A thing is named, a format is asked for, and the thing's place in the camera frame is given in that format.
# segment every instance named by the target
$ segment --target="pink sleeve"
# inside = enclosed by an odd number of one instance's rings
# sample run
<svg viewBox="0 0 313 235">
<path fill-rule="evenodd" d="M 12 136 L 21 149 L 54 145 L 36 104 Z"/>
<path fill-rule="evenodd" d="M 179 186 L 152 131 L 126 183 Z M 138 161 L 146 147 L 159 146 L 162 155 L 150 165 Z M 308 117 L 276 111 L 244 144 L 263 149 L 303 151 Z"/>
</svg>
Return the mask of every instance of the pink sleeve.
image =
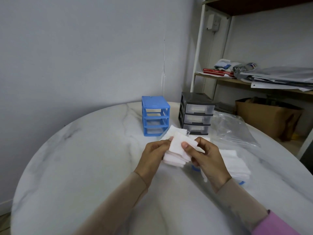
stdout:
<svg viewBox="0 0 313 235">
<path fill-rule="evenodd" d="M 299 235 L 292 227 L 270 211 L 269 215 L 252 231 L 252 235 Z"/>
</svg>

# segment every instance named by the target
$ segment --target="forearm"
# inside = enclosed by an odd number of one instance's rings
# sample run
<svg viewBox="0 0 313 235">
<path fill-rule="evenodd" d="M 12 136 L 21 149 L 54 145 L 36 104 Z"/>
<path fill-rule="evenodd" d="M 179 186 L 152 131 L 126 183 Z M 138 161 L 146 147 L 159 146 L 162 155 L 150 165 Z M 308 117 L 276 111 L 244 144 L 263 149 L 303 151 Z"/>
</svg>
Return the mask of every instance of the forearm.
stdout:
<svg viewBox="0 0 313 235">
<path fill-rule="evenodd" d="M 131 173 L 73 235 L 113 234 L 147 191 L 141 177 Z"/>
<path fill-rule="evenodd" d="M 217 192 L 217 196 L 250 231 L 268 216 L 266 208 L 238 185 L 234 179 L 230 179 Z"/>
</svg>

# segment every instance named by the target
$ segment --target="plastic drawer organizer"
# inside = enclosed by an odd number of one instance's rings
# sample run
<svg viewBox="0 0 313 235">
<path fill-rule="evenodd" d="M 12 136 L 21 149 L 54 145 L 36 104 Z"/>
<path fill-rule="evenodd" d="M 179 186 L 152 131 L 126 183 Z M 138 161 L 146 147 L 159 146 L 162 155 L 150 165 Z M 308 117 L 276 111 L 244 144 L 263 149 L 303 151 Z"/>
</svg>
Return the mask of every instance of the plastic drawer organizer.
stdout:
<svg viewBox="0 0 313 235">
<path fill-rule="evenodd" d="M 190 134 L 208 135 L 215 104 L 204 93 L 182 92 L 179 108 L 181 128 Z"/>
<path fill-rule="evenodd" d="M 160 136 L 168 128 L 170 105 L 162 96 L 142 96 L 144 136 Z"/>
</svg>

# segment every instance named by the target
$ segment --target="marble tabletop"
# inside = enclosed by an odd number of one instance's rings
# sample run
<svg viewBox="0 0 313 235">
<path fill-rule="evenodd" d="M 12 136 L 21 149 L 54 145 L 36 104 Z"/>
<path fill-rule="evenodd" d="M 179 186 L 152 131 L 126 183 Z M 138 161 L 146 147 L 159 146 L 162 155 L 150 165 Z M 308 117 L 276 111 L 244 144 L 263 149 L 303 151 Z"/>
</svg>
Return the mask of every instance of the marble tabletop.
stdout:
<svg viewBox="0 0 313 235">
<path fill-rule="evenodd" d="M 170 102 L 178 125 L 179 104 Z M 301 234 L 313 234 L 313 176 L 280 144 L 249 127 L 261 153 L 237 148 L 252 172 L 245 189 Z M 71 234 L 140 159 L 141 102 L 88 114 L 54 134 L 33 156 L 16 189 L 13 235 Z M 213 194 L 185 170 L 161 164 L 148 194 L 118 234 L 245 234 Z"/>
</svg>

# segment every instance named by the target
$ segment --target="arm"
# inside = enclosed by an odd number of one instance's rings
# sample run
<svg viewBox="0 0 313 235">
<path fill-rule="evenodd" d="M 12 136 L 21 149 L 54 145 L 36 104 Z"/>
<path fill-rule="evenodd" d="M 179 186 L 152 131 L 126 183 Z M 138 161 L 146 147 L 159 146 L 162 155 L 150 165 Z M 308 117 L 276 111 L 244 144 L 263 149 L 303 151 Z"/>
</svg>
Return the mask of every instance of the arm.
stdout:
<svg viewBox="0 0 313 235">
<path fill-rule="evenodd" d="M 130 214 L 131 209 L 148 192 L 162 157 L 169 149 L 170 140 L 148 143 L 135 171 L 107 197 L 73 235 L 113 234 Z"/>
<path fill-rule="evenodd" d="M 198 137 L 198 152 L 186 142 L 183 149 L 192 156 L 193 163 L 200 166 L 222 203 L 237 215 L 253 235 L 297 235 L 294 229 L 273 212 L 269 212 L 255 198 L 232 179 L 226 169 L 219 149 L 213 143 Z"/>
</svg>

